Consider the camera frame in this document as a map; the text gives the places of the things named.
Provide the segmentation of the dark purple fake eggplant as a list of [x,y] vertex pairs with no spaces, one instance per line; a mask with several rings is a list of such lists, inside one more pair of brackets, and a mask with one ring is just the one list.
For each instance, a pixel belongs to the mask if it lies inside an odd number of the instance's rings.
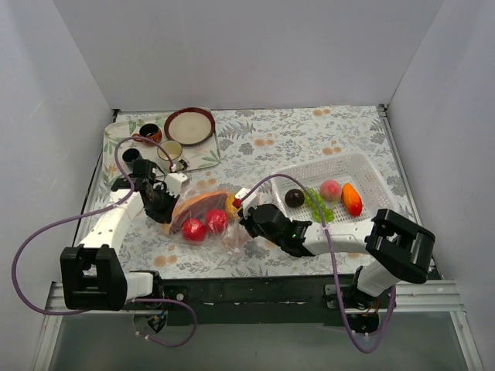
[[300,189],[290,189],[285,194],[284,201],[289,208],[299,208],[305,202],[305,193]]

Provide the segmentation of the pink fake peach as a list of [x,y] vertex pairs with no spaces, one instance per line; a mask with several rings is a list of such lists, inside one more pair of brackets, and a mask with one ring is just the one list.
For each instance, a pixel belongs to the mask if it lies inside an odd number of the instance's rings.
[[336,180],[326,180],[319,187],[320,196],[329,203],[337,202],[342,194],[342,187]]

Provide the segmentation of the yellow fake bell pepper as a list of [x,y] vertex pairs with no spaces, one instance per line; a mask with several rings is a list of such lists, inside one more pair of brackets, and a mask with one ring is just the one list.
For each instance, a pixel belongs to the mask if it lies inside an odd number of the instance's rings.
[[239,218],[239,207],[236,207],[236,197],[231,193],[225,202],[225,213],[227,214],[229,220],[235,221]]

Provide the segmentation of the orange red fake mango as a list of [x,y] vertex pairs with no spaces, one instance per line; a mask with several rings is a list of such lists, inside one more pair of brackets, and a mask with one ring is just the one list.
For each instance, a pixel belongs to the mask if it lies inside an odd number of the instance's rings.
[[352,217],[360,216],[363,211],[363,202],[359,193],[350,183],[346,183],[342,187],[341,200],[347,212]]

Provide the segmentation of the red fake tomato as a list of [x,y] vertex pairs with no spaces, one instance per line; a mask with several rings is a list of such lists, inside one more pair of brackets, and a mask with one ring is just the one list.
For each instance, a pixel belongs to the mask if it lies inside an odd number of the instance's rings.
[[205,223],[210,234],[222,234],[228,227],[228,216],[222,209],[212,209],[205,216]]
[[184,240],[200,243],[206,239],[207,227],[201,220],[188,219],[182,224],[182,237]]

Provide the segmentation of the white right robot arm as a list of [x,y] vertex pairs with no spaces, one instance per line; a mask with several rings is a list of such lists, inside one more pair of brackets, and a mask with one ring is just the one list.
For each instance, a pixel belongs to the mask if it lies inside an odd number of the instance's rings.
[[293,257],[313,257],[330,252],[369,254],[371,264],[359,269],[350,287],[351,301],[367,307],[400,281],[424,284],[435,244],[435,235],[391,209],[354,223],[323,226],[291,220],[275,205],[264,204],[239,212],[248,234],[263,237]]

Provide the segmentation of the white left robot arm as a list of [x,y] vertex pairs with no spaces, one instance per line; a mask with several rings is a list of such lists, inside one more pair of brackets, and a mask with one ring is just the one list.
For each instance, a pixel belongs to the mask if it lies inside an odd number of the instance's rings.
[[67,308],[119,311],[138,299],[146,308],[155,309],[164,302],[158,273],[125,273],[118,259],[128,228],[139,213],[161,224],[172,220],[180,191],[189,180],[176,172],[157,179],[158,170],[154,162],[139,160],[131,174],[115,179],[109,210],[76,247],[63,250],[60,267]]

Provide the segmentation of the clear zip top bag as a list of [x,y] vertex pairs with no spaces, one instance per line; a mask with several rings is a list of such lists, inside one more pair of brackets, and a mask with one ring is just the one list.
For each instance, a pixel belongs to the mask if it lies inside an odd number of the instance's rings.
[[187,186],[179,194],[171,221],[159,231],[174,243],[237,253],[250,237],[239,223],[234,199],[235,194],[226,189]]

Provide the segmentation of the green fake grapes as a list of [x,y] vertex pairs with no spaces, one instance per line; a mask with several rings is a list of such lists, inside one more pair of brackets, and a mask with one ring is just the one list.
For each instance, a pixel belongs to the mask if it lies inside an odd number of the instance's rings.
[[305,204],[310,208],[312,218],[317,222],[331,223],[334,221],[335,216],[331,208],[328,208],[325,204],[322,196],[314,189],[307,189],[303,192],[305,197]]

